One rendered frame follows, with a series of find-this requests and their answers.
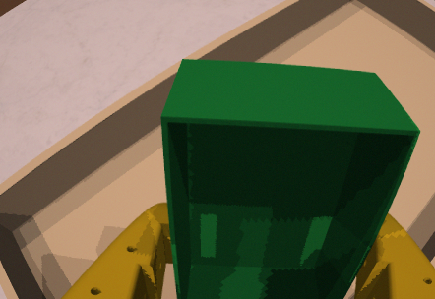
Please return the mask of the tan shallow tray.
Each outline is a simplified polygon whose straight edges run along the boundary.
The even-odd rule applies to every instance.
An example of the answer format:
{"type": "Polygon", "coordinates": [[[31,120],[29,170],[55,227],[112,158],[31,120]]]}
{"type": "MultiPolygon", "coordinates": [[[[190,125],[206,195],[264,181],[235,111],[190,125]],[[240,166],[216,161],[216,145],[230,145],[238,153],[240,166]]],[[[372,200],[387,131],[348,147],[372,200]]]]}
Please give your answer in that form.
{"type": "MultiPolygon", "coordinates": [[[[421,131],[388,214],[435,268],[435,7],[285,0],[184,59],[376,73],[421,131]]],[[[7,299],[61,299],[140,214],[166,203],[160,116],[181,61],[0,184],[7,299]]]]}

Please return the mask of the green box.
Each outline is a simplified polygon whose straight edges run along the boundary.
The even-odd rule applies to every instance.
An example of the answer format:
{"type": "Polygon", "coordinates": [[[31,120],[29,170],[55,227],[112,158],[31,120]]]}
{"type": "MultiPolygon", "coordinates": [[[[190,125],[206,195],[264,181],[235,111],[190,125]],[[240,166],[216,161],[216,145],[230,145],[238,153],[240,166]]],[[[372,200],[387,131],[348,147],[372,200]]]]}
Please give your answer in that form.
{"type": "Polygon", "coordinates": [[[376,73],[182,59],[161,113],[177,299],[343,299],[420,130],[376,73]]]}

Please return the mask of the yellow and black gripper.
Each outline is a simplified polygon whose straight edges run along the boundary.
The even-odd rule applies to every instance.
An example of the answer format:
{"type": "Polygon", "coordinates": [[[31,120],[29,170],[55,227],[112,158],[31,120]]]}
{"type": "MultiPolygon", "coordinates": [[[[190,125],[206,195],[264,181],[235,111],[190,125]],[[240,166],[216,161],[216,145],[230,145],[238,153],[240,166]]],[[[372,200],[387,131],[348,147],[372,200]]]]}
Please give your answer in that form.
{"type": "MultiPolygon", "coordinates": [[[[61,299],[161,299],[173,264],[167,203],[144,211],[61,299]]],[[[435,299],[435,268],[387,214],[361,267],[354,299],[435,299]]]]}

